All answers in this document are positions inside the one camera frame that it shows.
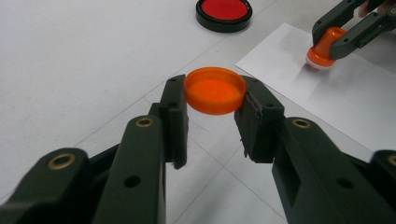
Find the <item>orange puck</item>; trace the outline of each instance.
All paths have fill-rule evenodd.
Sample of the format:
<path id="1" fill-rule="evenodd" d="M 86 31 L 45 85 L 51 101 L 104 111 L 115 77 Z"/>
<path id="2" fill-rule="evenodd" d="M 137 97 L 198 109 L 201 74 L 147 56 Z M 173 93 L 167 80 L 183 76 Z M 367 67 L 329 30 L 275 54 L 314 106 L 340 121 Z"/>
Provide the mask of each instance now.
<path id="1" fill-rule="evenodd" d="M 231 70 L 204 67 L 187 75 L 184 89 L 186 101 L 192 108 L 209 115 L 223 115 L 242 104 L 246 83 Z"/>
<path id="2" fill-rule="evenodd" d="M 330 45 L 346 33 L 338 27 L 329 28 L 318 44 L 306 53 L 306 62 L 317 69 L 328 69 L 332 67 L 335 60 L 330 58 Z"/>

